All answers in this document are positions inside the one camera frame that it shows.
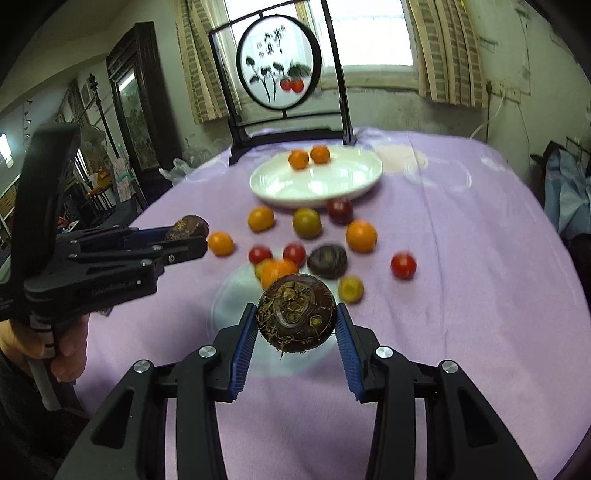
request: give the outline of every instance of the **round painted panel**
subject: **round painted panel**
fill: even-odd
[[[292,17],[254,22],[238,44],[236,68],[248,95],[265,108],[287,110],[312,93],[322,66],[318,40]]]

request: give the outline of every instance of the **power cord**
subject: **power cord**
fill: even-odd
[[[501,113],[501,107],[503,106],[503,103],[505,102],[505,94],[503,93],[501,95],[501,102],[499,104],[499,108],[496,110],[495,116],[493,118],[491,118],[490,120],[487,120],[486,123],[482,124],[481,126],[479,126],[476,130],[474,130],[474,133],[472,135],[470,135],[470,140],[473,140],[475,136],[477,136],[477,134],[480,132],[480,130],[482,130],[484,127],[488,127],[492,121],[499,116],[499,113]],[[488,143],[488,129],[486,132],[486,142]]]

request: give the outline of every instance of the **metal knob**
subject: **metal knob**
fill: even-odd
[[[213,345],[206,345],[199,349],[199,356],[202,356],[203,358],[209,358],[214,356],[216,352],[217,350]]]
[[[443,371],[445,373],[448,374],[454,374],[457,372],[457,363],[452,362],[451,360],[445,360],[442,364],[441,364],[441,368],[443,368]]]
[[[380,358],[390,358],[394,351],[389,346],[379,346],[375,349],[375,354]]]
[[[134,370],[139,374],[147,372],[149,369],[150,362],[148,362],[147,360],[139,360],[136,363],[134,363]]]

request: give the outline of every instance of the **painting of red fruit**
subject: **painting of red fruit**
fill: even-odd
[[[281,90],[284,92],[289,92],[291,90],[291,80],[288,78],[284,78],[279,82],[279,86]]]
[[[301,91],[304,89],[304,80],[302,80],[302,79],[292,80],[291,81],[291,89],[295,93],[301,93]]]

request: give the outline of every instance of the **purple tablecloth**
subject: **purple tablecloth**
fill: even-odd
[[[375,225],[379,240],[373,254],[349,252],[349,272],[366,291],[349,309],[353,320],[412,361],[456,360],[538,478],[553,479],[591,424],[591,320],[567,251],[533,195],[487,145],[375,129],[359,131],[359,145],[380,152],[385,174],[355,203],[356,216]],[[221,326],[237,323],[243,300],[258,300],[248,250],[263,243],[281,251],[296,237],[288,212],[277,213],[268,232],[249,230],[248,212],[259,201],[248,179],[269,156],[294,146],[258,148],[232,168],[225,152],[135,222],[152,228],[195,213],[212,230],[229,232],[238,249],[168,267],[156,295],[91,318],[88,366],[77,386],[91,411],[136,360],[179,361]],[[343,228],[325,213],[322,219],[324,233],[305,242],[308,251],[345,243]],[[400,250],[418,261],[408,283],[389,269]],[[218,404],[228,478],[364,478],[375,407],[349,392],[336,342],[281,362],[266,347],[259,338],[238,400]],[[176,477],[171,411],[167,478]],[[417,417],[416,478],[424,479],[424,410]]]

